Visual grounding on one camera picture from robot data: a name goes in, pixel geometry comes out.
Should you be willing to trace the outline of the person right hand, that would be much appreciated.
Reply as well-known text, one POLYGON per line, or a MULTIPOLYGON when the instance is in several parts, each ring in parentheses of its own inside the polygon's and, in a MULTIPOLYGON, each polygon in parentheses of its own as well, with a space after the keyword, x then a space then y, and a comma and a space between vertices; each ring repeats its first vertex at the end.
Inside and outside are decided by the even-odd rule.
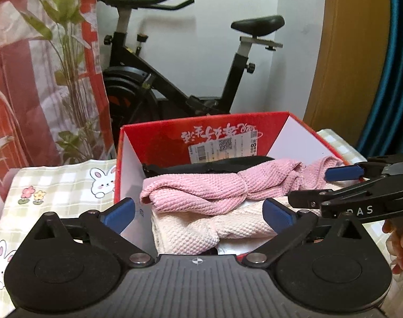
POLYGON ((395 225, 393 220, 385 220, 382 231, 389 233, 387 249, 395 257, 392 261, 392 273, 399 275, 403 272, 403 224, 395 225))

